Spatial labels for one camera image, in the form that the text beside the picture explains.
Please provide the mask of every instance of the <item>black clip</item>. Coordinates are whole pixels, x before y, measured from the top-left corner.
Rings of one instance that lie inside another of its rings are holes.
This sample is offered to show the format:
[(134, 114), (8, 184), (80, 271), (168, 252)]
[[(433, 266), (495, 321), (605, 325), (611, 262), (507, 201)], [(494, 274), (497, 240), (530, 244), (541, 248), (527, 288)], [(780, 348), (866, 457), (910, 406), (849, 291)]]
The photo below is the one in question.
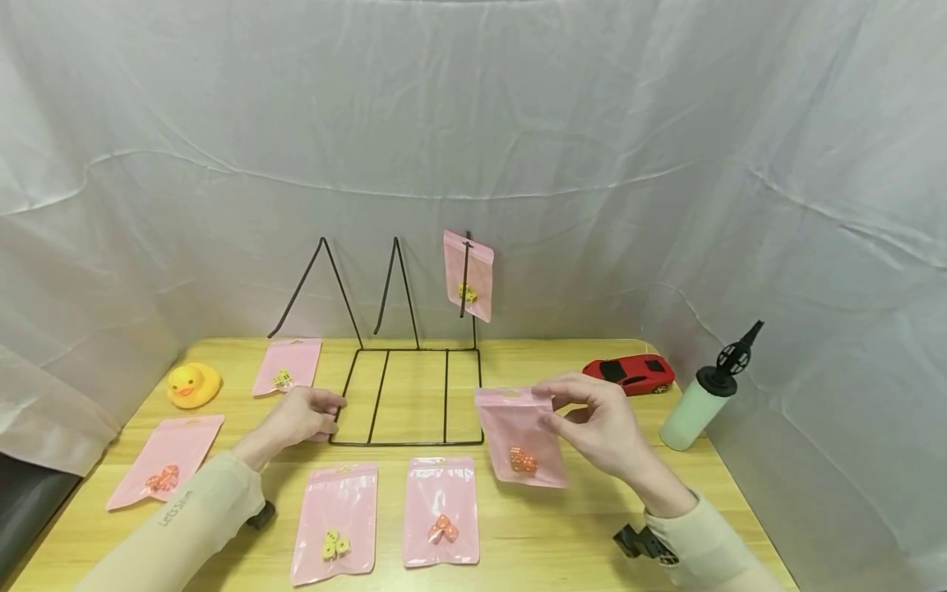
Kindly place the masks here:
[(621, 552), (629, 559), (636, 559), (644, 555), (651, 559), (656, 559), (661, 565), (677, 565), (681, 561), (677, 555), (659, 538), (654, 536), (651, 529), (645, 527), (641, 532), (635, 532), (632, 525), (626, 524), (624, 528), (616, 532), (612, 540), (616, 542)]
[(263, 504), (263, 509), (259, 511), (259, 514), (252, 516), (246, 521), (246, 526), (254, 530), (260, 530), (266, 526), (266, 523), (275, 515), (277, 515), (277, 507), (273, 505), (273, 502), (267, 500), (266, 503)]

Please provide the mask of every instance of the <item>black wire stand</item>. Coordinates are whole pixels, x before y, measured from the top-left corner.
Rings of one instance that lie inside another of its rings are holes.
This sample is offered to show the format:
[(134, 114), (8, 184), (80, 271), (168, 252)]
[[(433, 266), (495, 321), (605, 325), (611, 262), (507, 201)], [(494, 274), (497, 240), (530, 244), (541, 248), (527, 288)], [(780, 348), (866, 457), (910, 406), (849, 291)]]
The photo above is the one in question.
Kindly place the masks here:
[[(471, 233), (467, 233), (467, 241), (464, 242), (464, 277), (463, 277), (463, 286), (460, 291), (460, 318), (464, 317), (467, 309), (467, 299), (464, 297), (467, 294), (467, 271), (468, 263), (470, 262), (471, 254), (471, 243), (470, 243)], [(358, 446), (358, 447), (405, 447), (405, 446), (478, 446), (483, 444), (484, 436), (483, 430), (480, 430), (480, 439), (479, 440), (447, 440), (447, 414), (448, 414), (448, 391), (450, 386), (450, 364), (451, 364), (451, 353), (455, 351), (472, 351), (476, 353), (476, 378), (477, 385), (481, 388), (483, 387), (483, 370), (480, 363), (480, 349), (477, 346), (476, 341), (476, 316), (473, 314), (470, 315), (471, 318), (471, 332), (473, 337), (473, 345), (468, 348), (423, 348), (420, 346), (420, 339), (418, 338), (418, 324), (415, 320), (414, 314), (414, 305), (411, 300), (411, 289), (408, 287), (408, 276), (404, 271), (404, 257), (402, 256), (402, 246), (398, 241), (398, 237), (394, 238), (394, 242), (391, 244), (391, 256), (388, 259), (388, 273), (384, 278), (384, 291), (382, 292), (382, 304), (378, 309), (378, 322), (375, 323), (375, 331), (372, 334), (377, 335), (379, 329), (382, 327), (382, 320), (384, 319), (384, 307), (388, 301), (388, 289), (391, 287), (391, 272), (394, 271), (395, 266), (395, 255), (398, 255), (398, 264), (402, 269), (402, 281), (404, 282), (404, 293), (407, 296), (408, 301), (408, 312), (411, 314), (411, 330), (414, 333), (415, 347), (413, 348), (367, 348), (365, 343), (362, 341), (362, 335), (359, 333), (358, 324), (355, 322), (355, 315), (352, 313), (352, 307), (348, 302), (348, 295), (346, 294), (345, 286), (342, 285), (342, 278), (339, 276), (339, 269), (335, 265), (335, 258), (332, 256), (332, 251), (329, 248), (329, 242), (326, 240), (326, 237), (319, 239), (319, 244), (315, 247), (315, 252), (313, 252), (313, 257), (309, 260), (309, 265), (306, 266), (306, 271), (303, 272), (302, 278), (299, 279), (299, 283), (296, 285), (295, 290), (293, 291), (292, 297), (290, 297), (289, 304), (286, 305), (286, 310), (283, 311), (283, 315), (279, 318), (279, 322), (275, 329), (273, 329), (268, 338), (272, 339), (274, 335), (282, 328), (283, 322), (286, 321), (286, 317), (289, 315), (290, 310), (295, 304), (296, 298), (299, 296), (299, 291), (302, 290), (302, 286), (306, 283), (306, 278), (309, 276), (309, 272), (313, 269), (313, 264), (315, 263), (316, 258), (319, 256), (319, 253), (322, 251), (322, 247), (326, 247), (326, 253), (329, 254), (329, 263), (332, 265), (332, 272), (335, 274), (335, 281), (339, 286), (339, 291), (342, 293), (342, 299), (346, 303), (346, 310), (348, 311), (348, 318), (351, 320), (352, 328), (355, 330), (355, 337), (358, 339), (359, 348), (355, 351), (355, 355), (352, 356), (352, 363), (348, 367), (348, 376), (346, 377), (346, 385), (342, 389), (342, 397), (345, 398), (348, 395), (348, 385), (351, 382), (352, 372), (355, 370), (355, 365), (358, 363), (359, 354), (363, 351), (383, 351), (384, 352), (384, 365), (382, 366), (382, 378), (378, 383), (378, 394), (375, 395), (375, 408), (371, 414), (371, 425), (368, 428), (368, 439), (364, 442), (340, 442), (336, 441), (335, 437), (338, 435), (332, 434), (329, 438), (329, 444), (333, 446)], [(382, 402), (382, 391), (384, 390), (384, 376), (388, 369), (388, 358), (391, 356), (392, 351), (443, 351), (444, 352), (444, 414), (443, 414), (443, 426), (441, 428), (441, 439), (440, 441), (426, 441), (426, 442), (374, 442), (372, 437), (375, 434), (375, 422), (378, 420), (378, 408)], [(335, 420), (338, 422), (339, 418), (342, 415), (342, 409), (339, 409), (335, 414)]]

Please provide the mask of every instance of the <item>finger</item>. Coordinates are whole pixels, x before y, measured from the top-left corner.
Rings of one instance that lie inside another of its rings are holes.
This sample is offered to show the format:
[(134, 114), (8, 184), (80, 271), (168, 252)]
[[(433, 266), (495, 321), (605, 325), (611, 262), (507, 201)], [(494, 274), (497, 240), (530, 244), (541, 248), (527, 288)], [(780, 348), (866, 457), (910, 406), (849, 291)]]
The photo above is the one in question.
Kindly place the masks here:
[(348, 404), (342, 397), (322, 388), (310, 388), (309, 392), (306, 393), (306, 401), (314, 409), (344, 407)]
[(331, 415), (322, 416), (322, 424), (319, 426), (320, 434), (334, 434), (339, 431), (339, 424), (332, 420)]
[(599, 386), (575, 380), (541, 382), (533, 392), (550, 395), (559, 407), (569, 403), (594, 404), (598, 402)]
[(559, 411), (560, 409), (562, 409), (563, 407), (565, 407), (566, 405), (569, 405), (569, 404), (572, 404), (572, 402), (569, 401), (568, 399), (566, 399), (565, 397), (556, 397), (556, 396), (553, 396), (553, 398), (552, 398), (552, 409), (553, 409), (553, 411)]
[(588, 407), (573, 409), (564, 415), (567, 422), (586, 423), (592, 417), (592, 411)]
[(546, 429), (548, 429), (550, 432), (556, 434), (573, 446), (576, 445), (576, 442), (579, 440), (581, 434), (579, 432), (580, 428), (578, 425), (568, 422), (564, 417), (555, 413), (544, 413), (542, 420)]
[(598, 378), (592, 378), (588, 374), (582, 374), (581, 372), (572, 371), (572, 372), (566, 372), (565, 374), (560, 374), (559, 376), (553, 376), (552, 378), (547, 378), (545, 380), (542, 380), (539, 382), (539, 385), (543, 385), (545, 383), (558, 383), (563, 380), (587, 383), (590, 385), (600, 382)]

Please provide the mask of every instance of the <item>beige sleeve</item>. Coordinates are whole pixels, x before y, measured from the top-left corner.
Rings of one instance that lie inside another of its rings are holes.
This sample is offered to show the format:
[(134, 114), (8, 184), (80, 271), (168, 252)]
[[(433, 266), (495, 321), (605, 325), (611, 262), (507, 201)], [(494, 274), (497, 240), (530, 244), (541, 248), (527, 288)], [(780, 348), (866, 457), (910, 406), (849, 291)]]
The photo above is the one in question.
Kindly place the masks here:
[(680, 563), (664, 565), (682, 592), (775, 592), (773, 575), (702, 495), (697, 507), (677, 518), (645, 513), (654, 535)]
[(233, 453), (219, 454), (100, 561), (76, 590), (181, 590), (263, 504), (259, 474)]

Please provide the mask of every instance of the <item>table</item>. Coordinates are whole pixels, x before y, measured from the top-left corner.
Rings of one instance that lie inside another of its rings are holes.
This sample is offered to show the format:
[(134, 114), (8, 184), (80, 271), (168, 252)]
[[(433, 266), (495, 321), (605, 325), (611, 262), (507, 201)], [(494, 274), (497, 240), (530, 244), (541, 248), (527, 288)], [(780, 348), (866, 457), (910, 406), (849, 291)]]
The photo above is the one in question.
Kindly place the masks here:
[[(373, 347), (413, 342), (373, 340)], [(454, 347), (428, 341), (431, 347)], [(44, 539), (36, 546), (11, 589), (70, 589), (110, 549), (130, 534), (159, 503), (143, 502), (124, 511), (105, 512), (105, 501), (162, 420), (183, 415), (223, 413), (226, 421), (211, 455), (232, 446), (256, 425), (277, 400), (254, 400), (250, 386), (267, 347), (265, 339), (206, 339), (194, 344), (183, 361), (202, 361), (223, 376), (223, 389), (195, 411), (173, 407), (158, 385), (106, 451)], [(341, 392), (357, 344), (327, 339), (315, 384)], [(484, 386), (528, 386), (594, 359), (654, 352), (636, 340), (485, 341), (481, 343)], [(374, 439), (439, 440), (442, 420), (442, 352), (392, 353), (384, 380)], [(451, 439), (478, 434), (473, 405), (476, 358), (450, 354)], [(349, 405), (340, 421), (340, 440), (367, 435), (378, 391), (384, 353), (363, 352), (348, 390)], [(713, 446), (701, 437), (686, 453), (666, 448), (657, 436), (680, 390), (632, 399), (649, 443), (674, 471), (703, 492), (737, 530), (753, 553), (787, 589), (797, 590), (756, 516), (747, 506)], [(547, 490), (499, 483), (493, 478), (486, 446), (464, 448), (350, 448), (304, 442), (283, 451), (263, 472), (263, 489), (278, 515), (263, 531), (242, 529), (198, 572), (188, 590), (289, 590), (290, 562), (307, 475), (316, 467), (376, 461), (379, 501), (376, 564), (367, 576), (341, 576), (315, 584), (332, 590), (672, 590), (660, 567), (628, 560), (612, 542), (624, 524), (640, 526), (641, 502), (618, 481), (599, 473), (563, 444), (570, 488)], [(402, 523), (407, 461), (422, 456), (470, 456), (476, 467), (480, 521), (479, 566), (402, 567)]]

